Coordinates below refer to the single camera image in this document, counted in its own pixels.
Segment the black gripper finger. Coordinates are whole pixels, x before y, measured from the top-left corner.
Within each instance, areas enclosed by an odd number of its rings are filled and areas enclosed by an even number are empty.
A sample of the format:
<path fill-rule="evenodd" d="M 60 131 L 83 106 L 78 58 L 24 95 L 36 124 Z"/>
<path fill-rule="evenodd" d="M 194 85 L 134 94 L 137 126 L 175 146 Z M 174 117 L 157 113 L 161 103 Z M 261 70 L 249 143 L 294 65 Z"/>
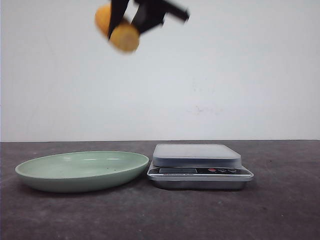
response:
<path fill-rule="evenodd" d="M 145 33 L 150 29 L 148 17 L 148 6 L 146 4 L 140 4 L 131 21 L 131 24 L 140 34 Z"/>
<path fill-rule="evenodd" d="M 124 17 L 128 7 L 128 3 L 129 3 L 129 0 L 111 0 L 111 5 L 110 5 L 111 13 L 110 13 L 108 33 L 107 33 L 108 40 L 111 39 L 111 35 L 116 27 L 118 27 L 120 24 L 130 23 L 128 19 Z"/>

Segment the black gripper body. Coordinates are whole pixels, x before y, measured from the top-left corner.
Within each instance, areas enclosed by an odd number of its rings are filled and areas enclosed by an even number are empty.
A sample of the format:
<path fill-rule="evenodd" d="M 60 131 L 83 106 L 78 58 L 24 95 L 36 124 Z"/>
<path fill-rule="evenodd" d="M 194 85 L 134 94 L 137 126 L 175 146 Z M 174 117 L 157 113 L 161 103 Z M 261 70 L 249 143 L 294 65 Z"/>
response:
<path fill-rule="evenodd" d="M 171 14 L 183 22 L 186 22 L 190 17 L 188 10 L 182 9 L 167 0 L 135 0 L 134 2 L 138 6 L 147 5 L 149 30 L 158 25 L 163 25 L 166 14 Z"/>

